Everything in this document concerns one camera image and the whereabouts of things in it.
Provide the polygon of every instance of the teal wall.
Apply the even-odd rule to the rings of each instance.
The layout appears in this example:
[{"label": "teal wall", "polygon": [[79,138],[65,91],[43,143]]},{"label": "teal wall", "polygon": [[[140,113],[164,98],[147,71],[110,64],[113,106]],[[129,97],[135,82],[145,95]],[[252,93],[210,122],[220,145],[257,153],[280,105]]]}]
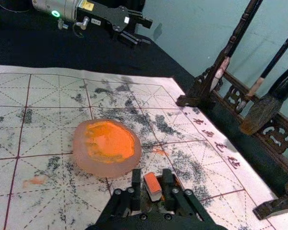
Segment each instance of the teal wall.
[{"label": "teal wall", "polygon": [[[211,66],[226,45],[249,0],[146,0],[154,20],[138,33],[153,39],[193,76]],[[229,72],[251,87],[288,37],[288,0],[264,0],[238,46]],[[258,91],[266,94],[288,68],[288,50]],[[281,112],[288,117],[288,99]]]}]

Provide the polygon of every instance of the screw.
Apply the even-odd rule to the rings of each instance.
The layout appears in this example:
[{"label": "screw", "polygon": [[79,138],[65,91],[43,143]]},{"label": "screw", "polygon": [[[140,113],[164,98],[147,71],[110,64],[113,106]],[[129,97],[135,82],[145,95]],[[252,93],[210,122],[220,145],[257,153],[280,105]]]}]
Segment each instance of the screw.
[{"label": "screw", "polygon": [[128,191],[128,193],[133,193],[134,189],[133,188],[128,188],[127,191]]},{"label": "screw", "polygon": [[184,191],[184,193],[186,194],[186,195],[188,195],[188,196],[190,196],[190,195],[192,195],[192,191],[191,190],[186,190],[186,191]]},{"label": "screw", "polygon": [[120,195],[120,194],[121,194],[121,190],[120,190],[120,189],[115,189],[115,190],[114,190],[114,193],[115,193],[116,195]]},{"label": "screw", "polygon": [[146,219],[147,219],[147,215],[141,214],[141,215],[140,215],[140,219],[141,219],[141,220],[146,220]]},{"label": "screw", "polygon": [[164,215],[164,218],[165,218],[166,220],[171,220],[171,219],[172,219],[172,215],[169,214],[169,213],[167,213],[167,214]]},{"label": "screw", "polygon": [[177,188],[172,189],[172,193],[178,193],[178,192],[179,192],[179,189],[177,189]]}]

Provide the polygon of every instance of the yellow label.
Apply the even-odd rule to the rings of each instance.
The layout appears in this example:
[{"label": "yellow label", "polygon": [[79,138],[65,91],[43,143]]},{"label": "yellow label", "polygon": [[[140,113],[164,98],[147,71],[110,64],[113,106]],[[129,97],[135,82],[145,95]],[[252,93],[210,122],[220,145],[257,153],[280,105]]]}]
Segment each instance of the yellow label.
[{"label": "yellow label", "polygon": [[94,4],[91,2],[88,2],[87,0],[84,0],[82,2],[81,8],[87,10],[87,11],[92,11],[94,8]]}]

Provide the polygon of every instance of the calligraphy brush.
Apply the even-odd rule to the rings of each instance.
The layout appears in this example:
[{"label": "calligraphy brush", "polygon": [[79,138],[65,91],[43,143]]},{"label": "calligraphy brush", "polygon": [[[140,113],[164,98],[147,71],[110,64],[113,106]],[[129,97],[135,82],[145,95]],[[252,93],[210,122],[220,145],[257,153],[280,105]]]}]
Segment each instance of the calligraphy brush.
[{"label": "calligraphy brush", "polygon": [[210,92],[216,87],[219,80],[222,78],[224,72],[226,71],[226,69],[230,63],[231,57],[233,56],[234,52],[236,51],[240,41],[242,40],[246,30],[248,29],[249,25],[251,24],[255,14],[257,13],[257,11],[258,11],[261,3],[262,3],[262,1],[263,0],[250,1],[249,5],[247,6],[247,9],[251,9],[251,11],[249,12],[248,17],[246,19],[244,18],[245,14],[243,14],[240,22],[238,23],[235,30],[239,30],[241,26],[242,26],[242,29],[241,29],[240,33],[237,34],[237,37],[235,38],[234,44],[232,45],[231,49],[229,50],[227,56],[224,58],[221,66],[217,69],[215,76],[212,80],[211,86],[210,86]]},{"label": "calligraphy brush", "polygon": [[259,89],[259,87],[264,82],[266,76],[270,73],[270,71],[273,69],[275,64],[280,60],[280,58],[283,56],[285,51],[288,49],[288,38],[282,45],[282,47],[279,49],[279,51],[275,54],[269,65],[265,68],[263,73],[260,75],[260,77],[257,79],[257,81],[254,83],[254,85],[251,87],[249,92],[244,96],[244,99],[240,102],[240,104],[237,107],[237,112],[241,113],[241,111],[246,106],[246,103],[255,95],[256,91]]},{"label": "calligraphy brush", "polygon": [[268,93],[255,103],[243,120],[241,132],[252,135],[274,117],[288,98],[288,69],[276,80]]}]

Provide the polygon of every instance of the orange ink spot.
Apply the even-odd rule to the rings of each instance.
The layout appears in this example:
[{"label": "orange ink spot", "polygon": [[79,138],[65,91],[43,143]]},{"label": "orange ink spot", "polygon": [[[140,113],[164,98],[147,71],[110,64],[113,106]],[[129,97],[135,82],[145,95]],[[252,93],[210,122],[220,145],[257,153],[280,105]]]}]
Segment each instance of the orange ink spot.
[{"label": "orange ink spot", "polygon": [[167,156],[168,154],[160,149],[154,149],[154,153],[160,154],[161,156]]},{"label": "orange ink spot", "polygon": [[46,179],[45,176],[35,176],[31,180],[24,181],[23,188],[27,188],[29,184],[44,184]]},{"label": "orange ink spot", "polygon": [[110,121],[87,125],[85,136],[88,155],[95,161],[122,162],[134,155],[132,134]]}]

